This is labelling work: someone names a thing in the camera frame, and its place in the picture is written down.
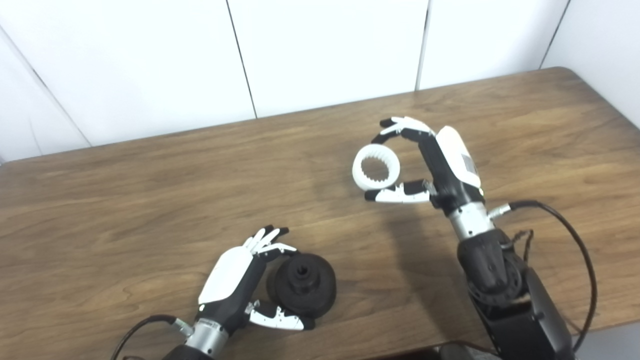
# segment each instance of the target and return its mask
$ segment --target robotic hand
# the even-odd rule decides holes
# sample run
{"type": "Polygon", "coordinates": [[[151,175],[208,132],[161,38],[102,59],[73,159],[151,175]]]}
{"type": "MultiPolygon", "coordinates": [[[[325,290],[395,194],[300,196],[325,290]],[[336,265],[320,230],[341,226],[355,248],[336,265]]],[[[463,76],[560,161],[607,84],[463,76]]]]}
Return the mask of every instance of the robotic hand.
{"type": "MultiPolygon", "coordinates": [[[[382,120],[380,125],[384,129],[372,143],[382,144],[395,136],[417,142],[433,182],[421,179],[371,189],[376,182],[371,179],[363,181],[362,177],[366,175],[362,172],[362,159],[380,158],[387,163],[391,174],[388,163],[397,161],[397,156],[390,149],[370,148],[367,154],[358,153],[353,171],[356,184],[365,190],[365,199],[395,203],[431,202],[444,212],[460,241],[458,261],[467,276],[470,298],[501,358],[575,360],[575,351],[584,339],[595,312],[596,284],[586,248],[571,225],[555,210],[531,200],[512,202],[487,212],[476,166],[460,135],[452,127],[445,126],[436,134],[424,123],[409,117],[392,117],[382,120]],[[387,154],[382,158],[380,154],[384,152],[390,152],[392,156],[387,154]],[[514,240],[510,240],[493,223],[494,218],[526,206],[543,208],[563,222],[580,245],[588,264],[592,303],[583,333],[573,348],[571,335],[540,278],[516,254],[514,240]]],[[[393,171],[397,176],[399,163],[393,165],[397,167],[393,171]]]]}
{"type": "Polygon", "coordinates": [[[276,329],[313,329],[315,321],[312,318],[296,315],[269,302],[251,301],[268,262],[278,256],[299,254],[292,246],[276,243],[278,237],[288,232],[286,227],[266,226],[242,246],[231,248],[220,256],[198,297],[195,326],[174,316],[150,316],[125,335],[111,358],[117,358],[129,336],[154,321],[168,322],[187,337],[184,344],[175,347],[164,360],[217,359],[229,337],[249,322],[276,329]]]}

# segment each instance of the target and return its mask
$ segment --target white gear ring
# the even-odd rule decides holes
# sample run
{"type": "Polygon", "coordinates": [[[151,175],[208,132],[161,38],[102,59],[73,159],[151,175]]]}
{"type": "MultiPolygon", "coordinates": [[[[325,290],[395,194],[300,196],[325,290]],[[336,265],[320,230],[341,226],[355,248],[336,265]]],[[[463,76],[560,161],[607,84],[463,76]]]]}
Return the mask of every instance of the white gear ring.
{"type": "Polygon", "coordinates": [[[400,160],[393,150],[378,143],[370,143],[358,151],[355,160],[353,160],[353,180],[362,190],[380,190],[388,188],[396,183],[400,176],[400,160]],[[362,170],[362,162],[364,159],[374,158],[382,161],[388,170],[388,176],[385,180],[374,180],[369,178],[362,170]]]}

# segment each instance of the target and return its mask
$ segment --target white wall panel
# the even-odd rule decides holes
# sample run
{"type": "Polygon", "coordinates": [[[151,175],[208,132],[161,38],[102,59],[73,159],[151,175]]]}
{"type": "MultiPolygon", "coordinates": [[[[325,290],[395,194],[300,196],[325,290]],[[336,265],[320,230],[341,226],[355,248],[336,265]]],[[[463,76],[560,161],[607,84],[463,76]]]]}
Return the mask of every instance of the white wall panel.
{"type": "Polygon", "coordinates": [[[259,117],[415,88],[427,0],[229,0],[259,117]]]}
{"type": "Polygon", "coordinates": [[[89,146],[0,30],[0,157],[18,160],[89,146]]]}
{"type": "Polygon", "coordinates": [[[431,0],[420,88],[540,67],[567,0],[431,0]]]}
{"type": "Polygon", "coordinates": [[[93,145],[255,117],[224,1],[3,0],[0,24],[93,145]]]}
{"type": "Polygon", "coordinates": [[[578,74],[640,126],[640,1],[574,0],[543,67],[578,74]]]}

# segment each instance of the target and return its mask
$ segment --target wooden table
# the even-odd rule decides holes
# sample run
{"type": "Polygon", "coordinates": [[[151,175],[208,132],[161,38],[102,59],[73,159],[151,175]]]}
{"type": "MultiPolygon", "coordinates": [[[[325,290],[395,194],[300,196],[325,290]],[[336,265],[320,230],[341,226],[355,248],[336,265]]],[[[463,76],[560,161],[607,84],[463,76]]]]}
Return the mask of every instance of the wooden table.
{"type": "MultiPolygon", "coordinates": [[[[600,285],[594,328],[640,319],[640,132],[575,74],[548,69],[3,165],[0,358],[105,359],[147,315],[192,319],[218,256],[266,224],[334,266],[338,298],[316,330],[249,326],[222,359],[489,346],[443,214],[365,202],[353,183],[356,152],[392,115],[454,126],[488,207],[539,199],[574,224],[600,285]]],[[[414,143],[389,146],[401,180],[429,177],[414,143]]],[[[588,278],[564,228],[536,210],[498,224],[535,229],[531,263],[581,325],[588,278]]],[[[123,354],[159,359],[179,341],[153,325],[123,354]]]]}

